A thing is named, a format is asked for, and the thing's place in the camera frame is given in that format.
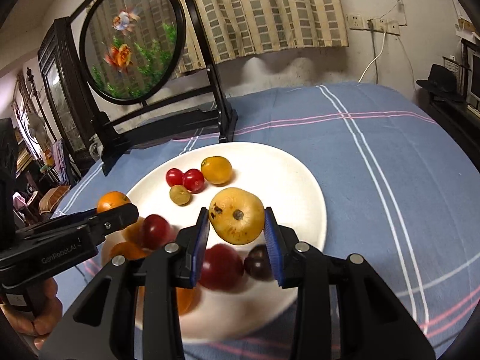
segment dark red cherry tomato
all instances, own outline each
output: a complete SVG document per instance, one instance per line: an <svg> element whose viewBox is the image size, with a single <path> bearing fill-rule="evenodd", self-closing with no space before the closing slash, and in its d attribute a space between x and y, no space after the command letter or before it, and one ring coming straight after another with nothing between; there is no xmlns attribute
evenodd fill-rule
<svg viewBox="0 0 480 360"><path fill-rule="evenodd" d="M243 276L242 259L232 247L217 244L205 251L200 284L210 290L228 291Z"/></svg>
<svg viewBox="0 0 480 360"><path fill-rule="evenodd" d="M165 175L166 183L169 187L183 184L183 172L177 168L171 168Z"/></svg>
<svg viewBox="0 0 480 360"><path fill-rule="evenodd" d="M142 247L156 251L169 242L173 242L175 238L174 229L160 215L148 215L145 221L143 221L140 229L140 243Z"/></svg>
<svg viewBox="0 0 480 360"><path fill-rule="evenodd" d="M190 169L183 174L183 186L190 192L201 191L204 184L205 178L198 169Z"/></svg>
<svg viewBox="0 0 480 360"><path fill-rule="evenodd" d="M268 259L267 246L265 244L255 246L243 262L245 272L256 280L273 280L272 268Z"/></svg>

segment silver screw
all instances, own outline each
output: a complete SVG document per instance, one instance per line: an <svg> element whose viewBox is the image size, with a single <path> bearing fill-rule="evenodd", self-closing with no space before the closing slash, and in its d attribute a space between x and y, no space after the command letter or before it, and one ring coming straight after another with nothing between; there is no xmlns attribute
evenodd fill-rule
<svg viewBox="0 0 480 360"><path fill-rule="evenodd" d="M112 264L115 265L115 266L120 266L124 262L125 262L125 257L123 257L121 255L120 256L115 256L114 258L112 258Z"/></svg>
<svg viewBox="0 0 480 360"><path fill-rule="evenodd" d="M297 242L295 244L295 249L296 251L299 251L299 252L305 252L305 251L308 251L308 249L310 249L310 245L306 242Z"/></svg>
<svg viewBox="0 0 480 360"><path fill-rule="evenodd" d="M362 256L360 256L359 254L352 254L350 256L350 261L352 261L352 263L354 263L354 264L361 264L361 263L363 263L364 258Z"/></svg>
<svg viewBox="0 0 480 360"><path fill-rule="evenodd" d="M175 253L178 249L179 249L179 246L174 242L171 242L170 244L165 245L165 251L167 253Z"/></svg>

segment goldfish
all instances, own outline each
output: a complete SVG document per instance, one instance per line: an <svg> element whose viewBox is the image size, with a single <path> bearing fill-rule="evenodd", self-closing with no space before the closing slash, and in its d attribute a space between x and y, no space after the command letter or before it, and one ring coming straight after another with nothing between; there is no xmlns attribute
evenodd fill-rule
<svg viewBox="0 0 480 360"><path fill-rule="evenodd" d="M123 0L125 3L125 10L120 11L118 16L114 17L112 27L115 30L121 31L123 35L128 35L129 32L133 32L135 28L134 21L139 21L138 9L133 8L131 0Z"/></svg>
<svg viewBox="0 0 480 360"><path fill-rule="evenodd" d="M127 68L132 64L131 49L125 43L119 48L112 45L110 46L108 53L105 54L104 60L119 72L125 71L128 73Z"/></svg>

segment wall socket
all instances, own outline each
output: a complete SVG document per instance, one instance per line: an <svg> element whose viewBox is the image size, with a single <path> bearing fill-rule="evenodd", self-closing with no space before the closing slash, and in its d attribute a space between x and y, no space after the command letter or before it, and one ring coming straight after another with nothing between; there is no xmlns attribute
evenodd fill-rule
<svg viewBox="0 0 480 360"><path fill-rule="evenodd" d="M362 15L346 15L346 21L351 30L368 30L365 20Z"/></svg>
<svg viewBox="0 0 480 360"><path fill-rule="evenodd" d="M376 32L386 32L388 34L400 35L400 27L397 20L373 19L373 30Z"/></svg>

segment finger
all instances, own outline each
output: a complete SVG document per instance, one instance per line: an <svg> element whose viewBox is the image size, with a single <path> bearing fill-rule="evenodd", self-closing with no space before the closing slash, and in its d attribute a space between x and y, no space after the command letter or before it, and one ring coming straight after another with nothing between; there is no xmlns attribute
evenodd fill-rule
<svg viewBox="0 0 480 360"><path fill-rule="evenodd" d="M41 335L40 337L37 337L34 340L34 344L37 347L38 350L42 349L43 344L45 343L45 340L49 337L49 334Z"/></svg>
<svg viewBox="0 0 480 360"><path fill-rule="evenodd" d="M50 333L60 321L62 311L62 302L60 302L58 298L55 297L47 300L42 314L33 321L33 325L38 335Z"/></svg>
<svg viewBox="0 0 480 360"><path fill-rule="evenodd" d="M59 290L59 286L57 282L51 277L43 283L43 291L45 296L49 299L53 299L57 296L57 292Z"/></svg>
<svg viewBox="0 0 480 360"><path fill-rule="evenodd" d="M33 327L32 321L25 318L12 306L7 304L0 304L0 308L2 309L3 314L7 318L7 321L10 323L11 327L14 328L15 331L27 335L37 335Z"/></svg>

